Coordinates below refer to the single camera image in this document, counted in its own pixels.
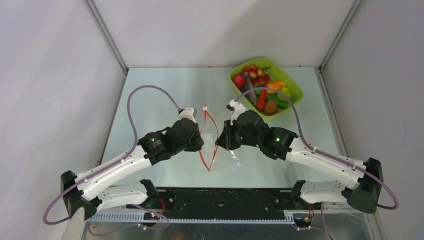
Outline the red chili pepper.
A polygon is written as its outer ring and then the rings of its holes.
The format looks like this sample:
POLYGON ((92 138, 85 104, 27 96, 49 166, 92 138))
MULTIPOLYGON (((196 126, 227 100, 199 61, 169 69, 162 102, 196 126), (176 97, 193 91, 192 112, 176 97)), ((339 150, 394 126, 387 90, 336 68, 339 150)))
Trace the red chili pepper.
POLYGON ((266 89, 262 89, 260 96, 257 100, 257 104, 256 104, 256 108, 258 110, 263 110, 265 107, 265 103, 266 103, 266 97, 267 97, 267 90, 266 89))

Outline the clear zip bag orange zipper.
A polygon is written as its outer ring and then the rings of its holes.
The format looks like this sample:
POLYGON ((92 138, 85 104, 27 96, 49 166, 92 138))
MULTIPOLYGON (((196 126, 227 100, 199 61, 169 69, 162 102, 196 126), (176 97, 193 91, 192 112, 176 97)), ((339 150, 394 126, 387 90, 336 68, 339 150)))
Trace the clear zip bag orange zipper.
POLYGON ((221 129, 207 104, 203 106, 202 112, 203 123, 200 135, 204 144, 198 153, 206 170, 212 172, 241 167, 243 162, 238 158, 234 150, 226 150, 216 145, 221 129))

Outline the green pear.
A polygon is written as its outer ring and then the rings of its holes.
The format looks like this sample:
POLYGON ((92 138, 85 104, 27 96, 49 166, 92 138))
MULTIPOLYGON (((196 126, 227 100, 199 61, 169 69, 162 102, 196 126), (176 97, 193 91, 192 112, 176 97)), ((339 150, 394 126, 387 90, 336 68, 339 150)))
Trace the green pear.
POLYGON ((277 97, 283 102, 286 102, 288 99, 292 97, 292 92, 287 86, 281 87, 278 91, 284 95, 282 96, 281 94, 277 94, 277 97))

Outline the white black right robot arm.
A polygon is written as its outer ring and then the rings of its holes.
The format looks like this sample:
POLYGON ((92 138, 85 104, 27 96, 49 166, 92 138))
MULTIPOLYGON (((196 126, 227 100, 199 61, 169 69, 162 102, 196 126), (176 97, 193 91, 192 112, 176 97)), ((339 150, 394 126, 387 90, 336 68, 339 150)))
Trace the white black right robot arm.
POLYGON ((282 127, 270 127, 254 111, 241 113, 235 120, 225 120, 215 144, 227 151, 241 146, 259 148, 273 160, 301 164, 333 178, 332 181, 298 180, 290 194, 291 204, 304 209, 322 202, 348 204, 367 214, 377 211, 383 179, 382 164, 370 157, 366 161, 345 158, 343 163, 334 155, 305 144, 295 132, 282 127))

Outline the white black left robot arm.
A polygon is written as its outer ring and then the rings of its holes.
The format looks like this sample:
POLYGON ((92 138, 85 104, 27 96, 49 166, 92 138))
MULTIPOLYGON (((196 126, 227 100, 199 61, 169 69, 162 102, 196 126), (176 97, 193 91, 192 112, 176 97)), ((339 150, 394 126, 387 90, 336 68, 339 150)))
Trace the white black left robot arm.
POLYGON ((62 199, 69 217, 84 208, 87 220, 95 213, 122 205, 142 204, 153 208, 158 202, 155 186, 142 179, 131 186, 114 186, 121 179, 171 159, 178 153, 200 151, 204 142, 194 118, 181 117, 171 127, 147 133, 133 150, 91 170, 61 174, 62 199))

